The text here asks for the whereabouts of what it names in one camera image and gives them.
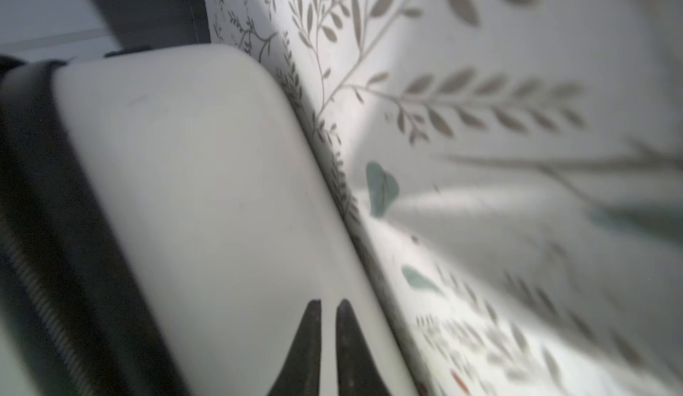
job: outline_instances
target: wallpaper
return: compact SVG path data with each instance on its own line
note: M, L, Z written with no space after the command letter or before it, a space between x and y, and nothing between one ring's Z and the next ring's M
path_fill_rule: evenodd
M423 395L683 391L676 0L206 0Z

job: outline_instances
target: teal leaf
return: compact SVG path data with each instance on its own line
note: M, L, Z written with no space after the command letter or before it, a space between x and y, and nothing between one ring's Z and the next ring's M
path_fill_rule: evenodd
M683 248L683 204L679 201L605 207L589 211L588 216L600 227Z
M434 281L429 279L424 274L418 272L413 267L404 265L401 267L401 272L403 273L403 277L406 278L408 285L410 285L410 287L416 291L433 291L441 296L444 296L443 291L436 286Z
M398 197L398 183L392 174L377 162L368 162L365 168L367 190L370 192L370 214L382 218L389 205Z

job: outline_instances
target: zipper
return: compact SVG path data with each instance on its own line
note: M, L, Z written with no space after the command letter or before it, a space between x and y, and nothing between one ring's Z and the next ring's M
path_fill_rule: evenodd
M10 260L12 269L19 277L40 322L55 345L76 391L80 396L99 395L76 351L73 336L69 334L64 320L51 302L39 273L33 269L21 248L21 242L11 229L2 206L0 206L0 248Z

